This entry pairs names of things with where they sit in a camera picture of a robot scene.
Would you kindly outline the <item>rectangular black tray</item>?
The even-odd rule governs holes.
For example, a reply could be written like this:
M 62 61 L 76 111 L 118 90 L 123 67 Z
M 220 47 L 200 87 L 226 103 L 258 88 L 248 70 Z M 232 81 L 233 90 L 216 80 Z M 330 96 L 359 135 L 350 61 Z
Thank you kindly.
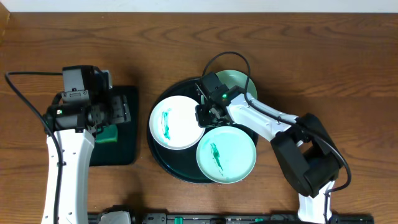
M 131 121 L 117 124 L 116 141 L 95 143 L 90 166 L 124 166 L 132 164 L 137 156 L 137 124 L 139 112 L 139 92 L 135 86 L 115 86 L 114 95 L 125 95 Z

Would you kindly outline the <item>white plate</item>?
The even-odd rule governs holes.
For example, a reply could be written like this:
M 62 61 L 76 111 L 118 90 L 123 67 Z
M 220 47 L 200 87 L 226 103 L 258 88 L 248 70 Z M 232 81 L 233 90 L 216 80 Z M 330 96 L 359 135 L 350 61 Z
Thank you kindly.
M 162 147 L 174 151 L 196 144 L 205 133 L 198 125 L 195 107 L 198 103 L 187 96 L 170 96 L 156 104 L 149 118 L 149 130 Z

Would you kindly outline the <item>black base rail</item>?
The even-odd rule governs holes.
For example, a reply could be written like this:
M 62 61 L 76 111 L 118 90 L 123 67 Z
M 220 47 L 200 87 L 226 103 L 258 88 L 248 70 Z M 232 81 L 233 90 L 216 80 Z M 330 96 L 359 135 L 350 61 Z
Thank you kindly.
M 147 213 L 137 221 L 132 217 L 132 224 L 259 224 L 259 223 L 304 223 L 297 215 L 271 214 L 255 215 L 167 215 L 164 213 Z M 332 215 L 332 224 L 375 224 L 370 215 Z

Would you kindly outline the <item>green scrubbing sponge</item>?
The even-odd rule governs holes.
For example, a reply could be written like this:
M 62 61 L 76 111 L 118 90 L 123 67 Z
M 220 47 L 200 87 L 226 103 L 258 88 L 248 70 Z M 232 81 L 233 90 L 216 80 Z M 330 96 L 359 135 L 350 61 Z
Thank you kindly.
M 95 143 L 104 144 L 118 141 L 118 127 L 115 124 L 101 127 L 96 133 Z

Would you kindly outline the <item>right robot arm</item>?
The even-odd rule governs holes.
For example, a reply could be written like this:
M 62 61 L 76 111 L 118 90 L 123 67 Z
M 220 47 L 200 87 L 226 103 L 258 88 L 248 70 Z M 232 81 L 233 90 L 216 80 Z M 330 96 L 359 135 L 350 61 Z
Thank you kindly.
M 299 219 L 331 221 L 330 196 L 347 163 L 316 116 L 277 111 L 240 89 L 205 95 L 195 112 L 200 127 L 238 124 L 269 141 L 284 177 L 298 192 Z

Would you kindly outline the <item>mint green plate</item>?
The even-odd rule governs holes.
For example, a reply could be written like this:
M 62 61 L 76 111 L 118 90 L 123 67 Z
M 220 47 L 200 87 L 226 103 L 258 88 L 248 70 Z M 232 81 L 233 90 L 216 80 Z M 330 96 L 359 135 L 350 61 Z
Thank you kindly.
M 243 72 L 237 70 L 223 70 L 217 72 L 216 75 L 220 79 L 220 81 L 225 84 L 228 88 L 232 88 L 234 86 L 240 86 L 241 88 L 245 87 L 247 75 Z M 257 90 L 255 84 L 252 80 L 249 80 L 248 83 L 248 92 L 257 99 Z
M 207 132 L 200 140 L 196 159 L 202 173 L 220 184 L 246 178 L 256 163 L 253 140 L 241 129 L 223 126 Z

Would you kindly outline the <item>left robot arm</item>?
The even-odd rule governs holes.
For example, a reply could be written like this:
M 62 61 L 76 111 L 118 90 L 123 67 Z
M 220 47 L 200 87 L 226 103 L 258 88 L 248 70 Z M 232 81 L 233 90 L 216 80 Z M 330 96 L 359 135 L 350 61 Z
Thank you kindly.
M 136 158 L 138 92 L 133 86 L 67 87 L 39 118 L 49 151 L 42 223 L 88 223 L 90 166 Z

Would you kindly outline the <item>round black tray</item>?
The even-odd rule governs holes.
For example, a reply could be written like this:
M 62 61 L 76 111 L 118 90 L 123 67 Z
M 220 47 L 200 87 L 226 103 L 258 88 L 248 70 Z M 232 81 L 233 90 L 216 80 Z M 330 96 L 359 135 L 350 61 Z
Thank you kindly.
M 189 98 L 194 99 L 199 104 L 200 98 L 197 92 L 197 82 L 198 79 L 193 78 L 190 80 L 184 80 L 180 83 L 176 83 L 175 85 L 171 86 L 169 89 L 165 90 L 163 94 L 161 94 L 161 96 L 156 101 L 156 104 L 167 97 L 176 96 L 176 95 L 187 96 Z M 254 145 L 256 146 L 259 137 L 257 133 L 239 124 L 232 124 L 226 126 L 232 126 L 241 129 L 242 131 L 244 131 L 246 134 L 249 135 L 249 137 L 253 140 Z M 212 129 L 215 128 L 205 128 L 204 135 L 207 132 L 211 131 Z M 210 184 L 213 183 L 213 181 L 207 178 L 202 173 L 197 164 L 196 152 L 200 140 L 193 146 L 184 150 L 174 151 L 171 149 L 167 149 L 158 144 L 151 136 L 149 130 L 149 120 L 148 120 L 147 142 L 149 144 L 152 155 L 154 156 L 155 160 L 160 164 L 160 166 L 164 170 L 166 170 L 169 174 L 180 180 L 184 180 L 186 182 L 191 182 L 194 184 Z

